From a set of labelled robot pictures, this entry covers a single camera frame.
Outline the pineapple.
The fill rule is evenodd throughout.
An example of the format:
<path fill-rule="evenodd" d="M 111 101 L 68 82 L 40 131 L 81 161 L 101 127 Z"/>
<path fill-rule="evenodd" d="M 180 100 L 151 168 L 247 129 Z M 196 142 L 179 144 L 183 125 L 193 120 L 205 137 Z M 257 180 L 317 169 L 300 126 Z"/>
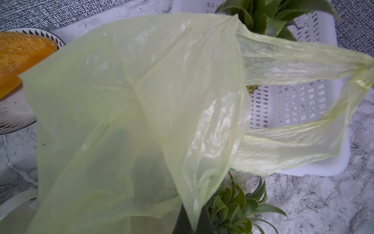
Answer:
<path fill-rule="evenodd" d="M 216 9 L 218 69 L 251 94 L 260 85 L 322 78 L 326 57 L 337 49 L 298 42 L 288 26 L 302 15 L 336 12 L 328 1 L 226 1 Z"/>
<path fill-rule="evenodd" d="M 214 233 L 216 234 L 252 234 L 257 229 L 261 234 L 263 228 L 256 222 L 263 222 L 279 231 L 270 222 L 257 218 L 262 213 L 287 214 L 279 207 L 268 204 L 266 182 L 260 177 L 257 188 L 245 193 L 243 187 L 228 173 L 229 179 L 223 182 L 207 203 Z"/>

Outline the yellow-green plastic bag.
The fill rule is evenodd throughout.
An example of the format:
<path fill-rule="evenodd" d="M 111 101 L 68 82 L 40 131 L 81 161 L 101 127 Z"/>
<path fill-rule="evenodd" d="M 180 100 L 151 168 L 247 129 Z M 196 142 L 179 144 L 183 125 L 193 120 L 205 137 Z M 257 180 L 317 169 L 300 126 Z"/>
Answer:
<path fill-rule="evenodd" d="M 251 129 L 249 85 L 349 76 L 318 121 Z M 37 116 L 40 208 L 29 234 L 194 229 L 229 169 L 266 176 L 338 154 L 374 59 L 250 32 L 237 16 L 122 19 L 21 76 Z"/>

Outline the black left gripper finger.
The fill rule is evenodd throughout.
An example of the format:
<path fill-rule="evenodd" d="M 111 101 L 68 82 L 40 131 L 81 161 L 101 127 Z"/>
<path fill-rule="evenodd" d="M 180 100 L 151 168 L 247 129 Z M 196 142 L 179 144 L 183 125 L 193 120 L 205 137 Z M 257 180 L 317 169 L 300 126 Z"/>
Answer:
<path fill-rule="evenodd" d="M 176 225 L 172 233 L 173 234 L 216 234 L 215 229 L 213 227 L 213 223 L 211 221 L 211 218 L 208 212 L 208 207 L 205 205 L 202 208 L 198 226 L 197 226 L 196 231 L 194 232 L 191 228 L 191 224 L 188 219 L 187 212 L 184 206 L 182 205 Z"/>

